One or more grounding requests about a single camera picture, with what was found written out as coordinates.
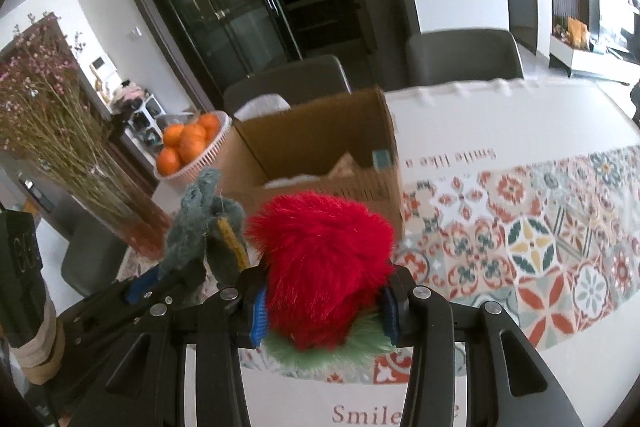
basket of oranges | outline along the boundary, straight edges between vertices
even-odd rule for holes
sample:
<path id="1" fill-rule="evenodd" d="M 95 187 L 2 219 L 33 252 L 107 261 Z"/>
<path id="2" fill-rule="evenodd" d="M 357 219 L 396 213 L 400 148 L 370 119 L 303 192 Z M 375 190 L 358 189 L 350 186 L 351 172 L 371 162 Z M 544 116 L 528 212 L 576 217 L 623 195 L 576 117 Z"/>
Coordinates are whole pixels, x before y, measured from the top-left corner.
<path id="1" fill-rule="evenodd" d="M 215 161 L 229 129 L 231 118 L 222 111 L 203 114 L 192 123 L 167 126 L 162 133 L 164 147 L 156 158 L 156 178 L 184 189 Z"/>

cardboard box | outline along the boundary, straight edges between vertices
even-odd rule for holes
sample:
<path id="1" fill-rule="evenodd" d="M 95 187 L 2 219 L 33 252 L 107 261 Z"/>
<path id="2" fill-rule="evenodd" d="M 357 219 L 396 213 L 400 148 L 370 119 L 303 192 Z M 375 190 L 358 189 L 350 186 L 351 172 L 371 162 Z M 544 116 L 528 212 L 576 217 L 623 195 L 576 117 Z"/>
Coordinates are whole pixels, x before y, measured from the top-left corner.
<path id="1" fill-rule="evenodd" d="M 388 150 L 392 167 L 376 171 L 372 152 Z M 328 179 L 337 161 L 350 152 L 360 169 L 353 176 Z M 314 190 L 365 203 L 385 217 L 402 237 L 398 149 L 385 96 L 378 88 L 338 94 L 292 109 L 234 122 L 215 166 L 220 189 L 238 201 L 247 216 L 270 198 Z M 290 187 L 262 188 L 271 180 L 299 174 L 321 180 Z"/>

metal screw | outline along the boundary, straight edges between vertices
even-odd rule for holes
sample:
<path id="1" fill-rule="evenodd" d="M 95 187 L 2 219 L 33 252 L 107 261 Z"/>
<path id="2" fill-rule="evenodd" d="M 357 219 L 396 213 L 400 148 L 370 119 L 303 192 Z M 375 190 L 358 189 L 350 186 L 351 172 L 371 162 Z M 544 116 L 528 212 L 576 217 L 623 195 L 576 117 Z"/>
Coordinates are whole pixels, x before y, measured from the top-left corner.
<path id="1" fill-rule="evenodd" d="M 431 297 L 431 290 L 427 286 L 416 286 L 414 288 L 414 295 L 418 299 L 428 299 Z"/>
<path id="2" fill-rule="evenodd" d="M 237 299 L 240 294 L 235 288 L 224 288 L 220 290 L 220 298 L 223 301 L 232 301 Z"/>
<path id="3" fill-rule="evenodd" d="M 162 317 L 166 313 L 166 305 L 162 304 L 162 302 L 154 304 L 149 311 L 154 317 Z"/>
<path id="4" fill-rule="evenodd" d="M 484 309 L 487 313 L 491 313 L 492 315 L 500 315 L 500 313 L 502 313 L 502 306 L 500 306 L 496 301 L 485 302 Z"/>

red fur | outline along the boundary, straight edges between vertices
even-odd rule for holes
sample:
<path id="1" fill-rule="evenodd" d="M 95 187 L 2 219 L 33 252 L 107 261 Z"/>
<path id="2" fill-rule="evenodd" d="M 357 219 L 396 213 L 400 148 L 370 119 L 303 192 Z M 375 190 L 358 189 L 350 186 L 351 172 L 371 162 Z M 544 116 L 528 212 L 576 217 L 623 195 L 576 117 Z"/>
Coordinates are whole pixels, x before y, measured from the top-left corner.
<path id="1" fill-rule="evenodd" d="M 247 235 L 268 269 L 270 328 L 298 349 L 343 343 L 392 270 L 392 227 L 356 201 L 277 196 L 249 219 Z"/>

white plastic basket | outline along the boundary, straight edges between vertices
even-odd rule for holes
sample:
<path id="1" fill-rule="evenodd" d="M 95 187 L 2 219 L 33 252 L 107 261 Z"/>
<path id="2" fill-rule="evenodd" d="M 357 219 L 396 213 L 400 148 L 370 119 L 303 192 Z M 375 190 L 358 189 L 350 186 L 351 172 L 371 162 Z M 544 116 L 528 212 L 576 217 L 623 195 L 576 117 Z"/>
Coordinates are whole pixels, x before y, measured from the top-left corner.
<path id="1" fill-rule="evenodd" d="M 218 151 L 222 146 L 226 135 L 231 129 L 231 118 L 222 111 L 216 111 L 214 113 L 220 120 L 220 130 L 218 135 L 211 141 L 209 146 L 190 164 L 185 165 L 182 169 L 177 171 L 171 176 L 161 176 L 158 173 L 158 168 L 154 166 L 154 175 L 161 182 L 165 182 L 175 190 L 182 192 L 188 184 L 194 181 L 198 177 L 198 173 L 204 169 L 207 165 L 212 165 L 216 160 Z"/>

